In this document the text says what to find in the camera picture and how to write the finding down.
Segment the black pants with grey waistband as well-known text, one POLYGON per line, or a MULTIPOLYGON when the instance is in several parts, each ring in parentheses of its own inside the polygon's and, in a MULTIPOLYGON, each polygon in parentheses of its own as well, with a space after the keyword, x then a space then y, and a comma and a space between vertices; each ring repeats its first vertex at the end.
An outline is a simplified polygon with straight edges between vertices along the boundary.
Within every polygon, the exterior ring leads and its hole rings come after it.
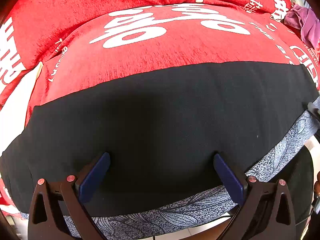
POLYGON ((62 181, 97 155, 110 166, 88 213, 107 239, 141 239, 211 222, 234 207, 213 166, 223 152, 259 180, 289 177, 317 130, 319 93, 303 65, 202 63, 101 83, 33 109, 1 156, 22 213, 36 182, 62 181))

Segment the purple crumpled cloth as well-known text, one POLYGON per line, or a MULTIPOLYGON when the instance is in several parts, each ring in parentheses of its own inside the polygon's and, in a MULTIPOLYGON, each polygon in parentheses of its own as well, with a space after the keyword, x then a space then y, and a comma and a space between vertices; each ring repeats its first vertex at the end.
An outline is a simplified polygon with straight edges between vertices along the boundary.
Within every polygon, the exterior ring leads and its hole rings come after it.
POLYGON ((284 24, 300 30, 302 41, 316 49, 319 43, 319 19, 312 9, 295 4, 285 15, 284 24))

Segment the white cloth sheet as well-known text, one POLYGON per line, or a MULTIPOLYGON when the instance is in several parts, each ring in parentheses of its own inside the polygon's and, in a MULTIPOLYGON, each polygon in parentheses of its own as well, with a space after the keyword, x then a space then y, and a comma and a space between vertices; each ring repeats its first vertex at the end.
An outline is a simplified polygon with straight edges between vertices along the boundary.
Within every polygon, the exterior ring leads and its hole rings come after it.
POLYGON ((1 110, 1 155, 24 130, 28 103, 42 67, 43 63, 40 62, 21 79, 1 110))

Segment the red sofa cover with characters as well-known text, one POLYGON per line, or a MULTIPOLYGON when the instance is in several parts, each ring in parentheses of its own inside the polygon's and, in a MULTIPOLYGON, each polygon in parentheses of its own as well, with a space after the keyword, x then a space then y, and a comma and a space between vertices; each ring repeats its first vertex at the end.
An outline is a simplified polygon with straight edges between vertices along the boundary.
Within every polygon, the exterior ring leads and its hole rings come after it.
POLYGON ((136 74, 202 63, 303 65, 308 51, 271 21, 270 1, 19 0, 1 27, 1 107, 40 62, 24 130, 36 106, 136 74))

